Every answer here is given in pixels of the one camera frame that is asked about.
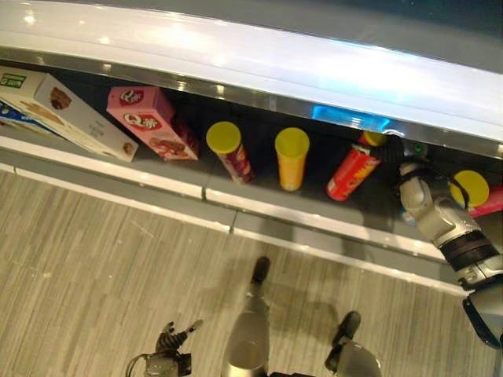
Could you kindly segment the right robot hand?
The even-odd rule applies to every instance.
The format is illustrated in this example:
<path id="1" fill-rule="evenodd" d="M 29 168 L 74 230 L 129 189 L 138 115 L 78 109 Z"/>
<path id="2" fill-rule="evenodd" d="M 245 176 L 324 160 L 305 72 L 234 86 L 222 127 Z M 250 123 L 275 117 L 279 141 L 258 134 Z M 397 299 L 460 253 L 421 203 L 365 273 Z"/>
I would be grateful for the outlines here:
<path id="1" fill-rule="evenodd" d="M 400 164 L 404 155 L 404 142 L 399 136 L 390 136 L 387 143 L 381 146 L 378 151 L 378 159 L 383 163 Z"/>

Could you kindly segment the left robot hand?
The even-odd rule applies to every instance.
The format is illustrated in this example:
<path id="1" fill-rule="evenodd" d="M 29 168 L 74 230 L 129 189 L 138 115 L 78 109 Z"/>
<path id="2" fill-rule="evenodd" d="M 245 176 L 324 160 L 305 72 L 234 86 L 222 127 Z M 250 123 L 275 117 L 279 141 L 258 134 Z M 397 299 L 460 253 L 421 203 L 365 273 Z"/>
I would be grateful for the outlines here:
<path id="1" fill-rule="evenodd" d="M 204 321 L 201 319 L 196 320 L 185 330 L 177 333 L 174 332 L 174 322 L 168 323 L 161 331 L 156 341 L 156 352 L 178 352 L 189 335 L 192 334 L 196 329 L 200 328 L 203 322 Z"/>

